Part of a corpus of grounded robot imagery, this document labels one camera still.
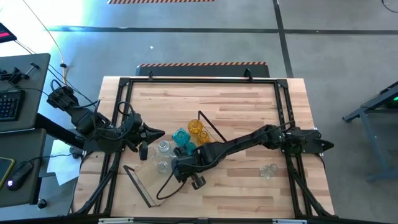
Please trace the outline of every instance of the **wooden table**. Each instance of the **wooden table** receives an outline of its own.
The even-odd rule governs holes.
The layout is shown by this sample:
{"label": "wooden table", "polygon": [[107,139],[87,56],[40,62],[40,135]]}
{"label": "wooden table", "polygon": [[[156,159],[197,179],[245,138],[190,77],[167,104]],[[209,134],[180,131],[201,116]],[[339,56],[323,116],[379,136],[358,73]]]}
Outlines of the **wooden table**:
{"label": "wooden table", "polygon": [[[99,94],[98,111],[109,119],[119,78],[104,77]],[[314,124],[304,80],[288,79],[288,83],[297,126],[312,129]],[[150,127],[166,132],[157,142],[171,139],[177,129],[186,128],[191,119],[197,118],[198,110],[202,110],[228,140],[265,124],[279,125],[274,87],[267,84],[135,83],[131,104]],[[102,152],[96,152],[83,164],[75,192],[76,209],[97,187],[103,157]],[[147,207],[123,169],[125,164],[135,169],[143,163],[138,154],[128,148],[123,152],[111,212],[113,217],[294,217],[286,161],[280,150],[256,146],[230,155],[217,168],[202,173],[207,181],[204,187],[194,190],[188,181],[179,193],[157,208]],[[273,163],[279,167],[276,176],[261,177],[260,168]],[[334,213],[321,160],[304,154],[303,163],[309,189],[326,211]],[[102,209],[107,195],[108,187],[104,191]],[[298,196],[300,208],[305,212],[300,190]]]}

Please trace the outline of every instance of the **gray floor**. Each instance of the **gray floor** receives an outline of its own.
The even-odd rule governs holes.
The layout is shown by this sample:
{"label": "gray floor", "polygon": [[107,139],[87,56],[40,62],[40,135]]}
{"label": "gray floor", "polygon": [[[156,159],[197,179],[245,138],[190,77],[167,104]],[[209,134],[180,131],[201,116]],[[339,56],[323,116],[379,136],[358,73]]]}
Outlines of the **gray floor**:
{"label": "gray floor", "polygon": [[[59,54],[40,24],[23,5],[10,2],[0,12],[0,20],[21,42],[37,52],[50,52],[52,64],[59,64]],[[271,0],[128,6],[99,0],[27,2],[48,26],[277,28]],[[384,9],[379,0],[279,3],[286,29],[398,29],[398,14]],[[389,6],[398,10],[398,2],[390,1]],[[12,19],[16,10],[24,15],[22,22]],[[263,60],[269,64],[271,77],[286,77],[277,34],[54,34],[70,66],[68,79],[92,99],[98,97],[103,76],[133,75],[139,63]],[[325,154],[326,174],[335,212],[344,218],[398,222],[398,182],[366,182],[366,176],[377,172],[379,166],[361,123],[341,120],[397,81],[397,42],[398,35],[287,35],[294,77],[305,79],[315,125],[336,145]],[[0,45],[0,56],[24,53],[14,43]],[[68,116],[44,102],[40,112],[73,128]],[[396,135],[396,123],[391,120],[396,118],[372,119],[378,129],[389,130],[381,136]],[[397,145],[392,140],[381,142],[391,149]],[[37,211],[26,205],[2,208],[0,220],[66,214],[72,185],[57,187],[57,181],[50,177],[41,190],[41,196],[49,200],[46,209]]]}

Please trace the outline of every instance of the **black clamp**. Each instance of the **black clamp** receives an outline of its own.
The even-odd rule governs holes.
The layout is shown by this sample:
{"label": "black clamp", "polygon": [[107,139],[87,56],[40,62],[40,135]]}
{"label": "black clamp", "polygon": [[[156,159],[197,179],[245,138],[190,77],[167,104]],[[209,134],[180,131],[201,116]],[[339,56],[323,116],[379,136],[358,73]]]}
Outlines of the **black clamp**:
{"label": "black clamp", "polygon": [[192,187],[195,190],[198,190],[199,188],[203,187],[206,184],[206,180],[203,176],[199,177],[198,174],[193,174],[191,176],[192,179]]}
{"label": "black clamp", "polygon": [[251,71],[250,71],[250,69],[246,69],[245,71],[244,71],[244,74],[243,74],[243,77],[245,77],[245,78],[249,78],[249,82],[253,82],[253,76],[251,75]]}
{"label": "black clamp", "polygon": [[149,72],[148,72],[148,80],[152,81],[153,79],[154,79],[154,74],[152,73],[151,70],[149,70]]}
{"label": "black clamp", "polygon": [[12,73],[0,70],[0,81],[8,81],[11,85],[16,86],[21,79],[28,80],[30,78],[29,73],[33,71],[33,69],[40,69],[40,67],[33,62],[31,62],[30,65],[31,67],[26,73],[21,72],[17,67],[14,67]]}

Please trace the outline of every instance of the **orange striped tape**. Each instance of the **orange striped tape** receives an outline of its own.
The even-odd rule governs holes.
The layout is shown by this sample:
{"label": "orange striped tape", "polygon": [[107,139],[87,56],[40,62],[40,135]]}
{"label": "orange striped tape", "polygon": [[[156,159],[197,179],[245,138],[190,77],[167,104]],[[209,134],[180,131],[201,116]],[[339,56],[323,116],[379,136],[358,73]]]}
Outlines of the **orange striped tape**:
{"label": "orange striped tape", "polygon": [[267,65],[265,62],[213,62],[213,63],[150,63],[139,67],[217,66],[217,65]]}
{"label": "orange striped tape", "polygon": [[108,0],[108,4],[172,3],[172,2],[213,2],[214,0]]}

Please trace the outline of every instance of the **black desk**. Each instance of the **black desk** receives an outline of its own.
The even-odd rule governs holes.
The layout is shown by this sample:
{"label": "black desk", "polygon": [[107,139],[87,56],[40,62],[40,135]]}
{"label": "black desk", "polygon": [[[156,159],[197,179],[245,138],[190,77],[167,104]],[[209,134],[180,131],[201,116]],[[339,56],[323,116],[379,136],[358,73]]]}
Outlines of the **black desk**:
{"label": "black desk", "polygon": [[[44,129],[18,131],[0,134],[0,157],[15,159],[18,163],[42,156],[46,132]],[[32,161],[34,168],[17,191],[10,191],[5,186],[0,189],[0,207],[22,204],[36,204],[39,197],[41,179],[39,178],[40,159]]]}
{"label": "black desk", "polygon": [[[50,63],[50,54],[33,54],[21,55],[12,57],[0,57],[0,69],[12,72],[14,67],[17,67],[21,72],[26,72],[30,69],[30,63],[34,62],[39,69],[33,69],[29,73],[28,80],[21,80],[17,85],[23,88],[35,88],[43,90],[47,69]],[[0,90],[7,90],[12,88],[7,81],[0,81]],[[25,89],[25,100],[22,105],[21,112],[17,121],[6,121],[0,123],[0,133],[7,131],[19,131],[32,128],[44,128],[48,134],[56,137],[59,140],[67,142],[80,149],[83,148],[83,143],[76,139],[76,134],[67,131],[63,127],[55,124],[45,116],[38,113],[40,98],[42,93],[37,90]]]}

